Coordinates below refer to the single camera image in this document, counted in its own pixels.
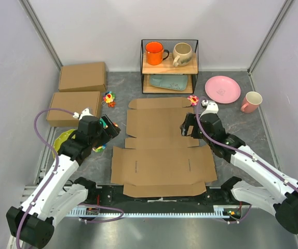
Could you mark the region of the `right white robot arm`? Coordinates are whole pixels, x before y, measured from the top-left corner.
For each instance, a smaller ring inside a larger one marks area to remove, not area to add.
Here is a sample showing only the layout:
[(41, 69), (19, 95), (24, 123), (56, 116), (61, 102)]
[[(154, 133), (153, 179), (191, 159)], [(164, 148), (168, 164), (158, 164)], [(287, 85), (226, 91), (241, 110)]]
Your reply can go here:
[(260, 187), (232, 177), (231, 186), (221, 190), (221, 199), (226, 204), (246, 202), (275, 216), (285, 230), (298, 234), (298, 180), (291, 178), (259, 157), (239, 137), (227, 133), (216, 113), (187, 113), (181, 124), (181, 134), (204, 140), (216, 156), (240, 168), (252, 176)]

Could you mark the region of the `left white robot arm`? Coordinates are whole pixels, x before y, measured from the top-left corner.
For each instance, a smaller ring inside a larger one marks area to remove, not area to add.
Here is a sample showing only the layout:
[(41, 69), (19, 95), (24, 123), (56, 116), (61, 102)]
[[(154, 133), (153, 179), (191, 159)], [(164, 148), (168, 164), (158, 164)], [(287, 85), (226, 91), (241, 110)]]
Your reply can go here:
[(54, 151), (55, 160), (34, 192), (16, 208), (6, 213), (11, 235), (20, 248), (25, 242), (44, 248), (51, 240), (58, 223), (77, 205), (91, 204), (97, 198), (95, 182), (80, 177), (61, 196), (70, 176), (90, 156), (94, 148), (105, 145), (117, 137), (120, 128), (106, 115), (101, 118), (91, 114), (81, 115), (78, 128)]

